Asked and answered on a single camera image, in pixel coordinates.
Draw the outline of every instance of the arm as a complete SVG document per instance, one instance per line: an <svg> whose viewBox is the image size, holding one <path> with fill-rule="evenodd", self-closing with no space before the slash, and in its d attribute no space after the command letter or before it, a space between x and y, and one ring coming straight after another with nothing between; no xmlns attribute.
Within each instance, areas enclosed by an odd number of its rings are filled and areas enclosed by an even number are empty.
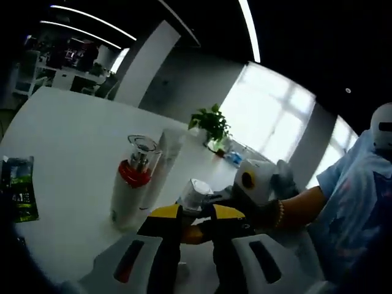
<svg viewBox="0 0 392 294"><path fill-rule="evenodd" d="M306 190L296 197L283 200L284 217L279 228L297 228L314 221L321 212L327 198L319 186ZM274 228L280 214L277 200L268 202L263 206L253 206L245 215L250 219L255 228Z"/></svg>
<svg viewBox="0 0 392 294"><path fill-rule="evenodd" d="M345 167L351 165L354 158L363 149L370 148L372 146L371 141L369 131L364 131L346 155L317 176L319 186L306 190L296 197L283 200L284 216L279 224L279 228L296 228L313 222L334 192ZM250 212L245 214L251 219L255 227L274 228L280 214L280 207L277 201L269 202L262 207L253 208L251 208L249 202L244 203L246 204L245 210Z"/></svg>

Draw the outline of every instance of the office desk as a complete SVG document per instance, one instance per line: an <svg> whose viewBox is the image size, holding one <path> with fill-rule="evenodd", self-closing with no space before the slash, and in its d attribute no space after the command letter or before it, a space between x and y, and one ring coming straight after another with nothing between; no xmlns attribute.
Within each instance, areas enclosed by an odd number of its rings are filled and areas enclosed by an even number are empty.
<svg viewBox="0 0 392 294"><path fill-rule="evenodd" d="M68 91L71 89L75 77L85 78L97 84L102 84L106 79L105 76L97 77L96 75L91 75L90 73L81 72L80 70L72 69L70 67L55 69L54 67L47 66L44 63L39 63L38 68L54 70L56 74L55 74L55 78L53 79L52 87L57 89L62 89L62 90L68 90Z"/></svg>
<svg viewBox="0 0 392 294"><path fill-rule="evenodd" d="M164 128L186 130L187 125L129 105L47 87L23 105L0 144L0 156L34 156L40 219L17 224L17 229L51 280L80 279L92 270L94 258L122 236L111 226L110 200L127 136L143 134L158 141ZM236 171L189 137L156 206L173 204L190 178L221 190L233 183ZM218 279L212 244L183 245L181 251L192 271L193 286L186 287L187 293L214 293Z"/></svg>

